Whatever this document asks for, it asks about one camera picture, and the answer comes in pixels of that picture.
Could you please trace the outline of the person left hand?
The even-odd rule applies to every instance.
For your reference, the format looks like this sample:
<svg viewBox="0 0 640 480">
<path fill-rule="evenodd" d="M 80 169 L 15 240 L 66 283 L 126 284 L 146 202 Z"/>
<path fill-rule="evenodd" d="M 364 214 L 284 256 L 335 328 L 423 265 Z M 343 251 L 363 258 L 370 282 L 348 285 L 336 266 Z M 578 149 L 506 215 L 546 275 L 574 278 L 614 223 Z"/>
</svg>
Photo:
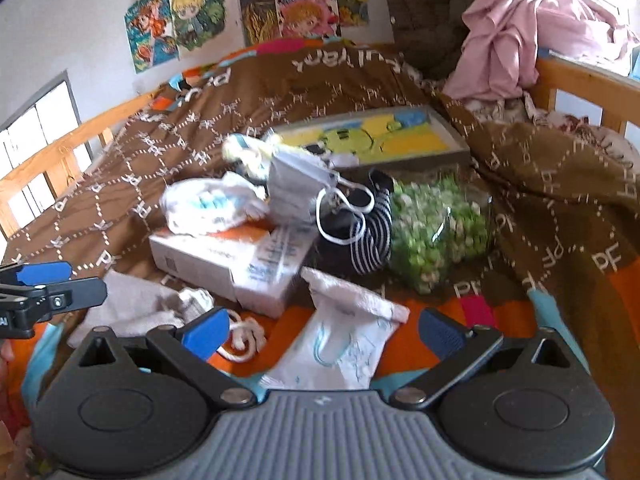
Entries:
<svg viewBox="0 0 640 480">
<path fill-rule="evenodd" d="M 0 385 L 4 388 L 6 384 L 6 376 L 8 376 L 9 362 L 14 360 L 14 352 L 12 349 L 11 341 L 1 341 L 1 356 L 0 356 Z"/>
</svg>

